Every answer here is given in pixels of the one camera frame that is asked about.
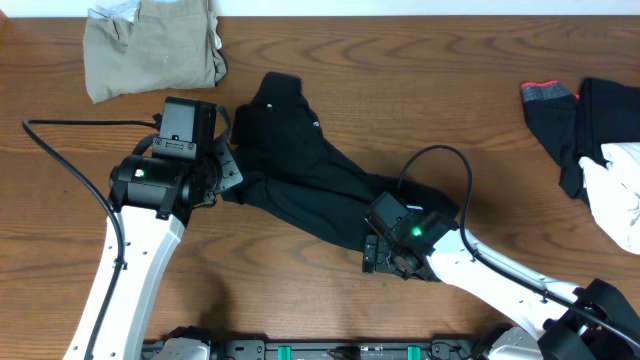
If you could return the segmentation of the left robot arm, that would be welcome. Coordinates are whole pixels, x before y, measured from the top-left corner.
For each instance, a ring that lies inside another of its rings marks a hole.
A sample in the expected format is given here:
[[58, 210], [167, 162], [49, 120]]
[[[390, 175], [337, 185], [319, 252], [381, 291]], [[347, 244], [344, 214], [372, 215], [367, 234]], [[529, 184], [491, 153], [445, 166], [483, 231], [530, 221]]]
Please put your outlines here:
[[231, 131], [215, 132], [218, 104], [169, 97], [143, 138], [110, 174], [101, 260], [68, 359], [137, 359], [163, 274], [194, 209], [212, 207], [243, 176]]

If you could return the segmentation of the black polo shirt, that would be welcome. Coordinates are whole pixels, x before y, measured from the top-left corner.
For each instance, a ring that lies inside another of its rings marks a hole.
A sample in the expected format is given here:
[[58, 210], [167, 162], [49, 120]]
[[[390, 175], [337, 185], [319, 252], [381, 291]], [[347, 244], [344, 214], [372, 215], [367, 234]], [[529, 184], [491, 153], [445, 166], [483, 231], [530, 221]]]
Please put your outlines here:
[[325, 139], [293, 75], [264, 76], [254, 98], [237, 108], [231, 142], [243, 180], [223, 193], [225, 201], [262, 209], [342, 248], [363, 250], [367, 209], [384, 192], [398, 190], [427, 212], [459, 212], [437, 189], [368, 173], [342, 154]]

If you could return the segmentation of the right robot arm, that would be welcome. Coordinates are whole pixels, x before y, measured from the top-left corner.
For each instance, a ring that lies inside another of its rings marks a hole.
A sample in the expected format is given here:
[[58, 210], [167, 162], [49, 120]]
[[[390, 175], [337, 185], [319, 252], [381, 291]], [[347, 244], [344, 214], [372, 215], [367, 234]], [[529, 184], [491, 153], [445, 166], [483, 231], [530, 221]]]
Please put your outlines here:
[[462, 289], [513, 320], [544, 359], [636, 359], [639, 316], [613, 285], [561, 281], [504, 256], [456, 220], [389, 193], [368, 208], [363, 269]]

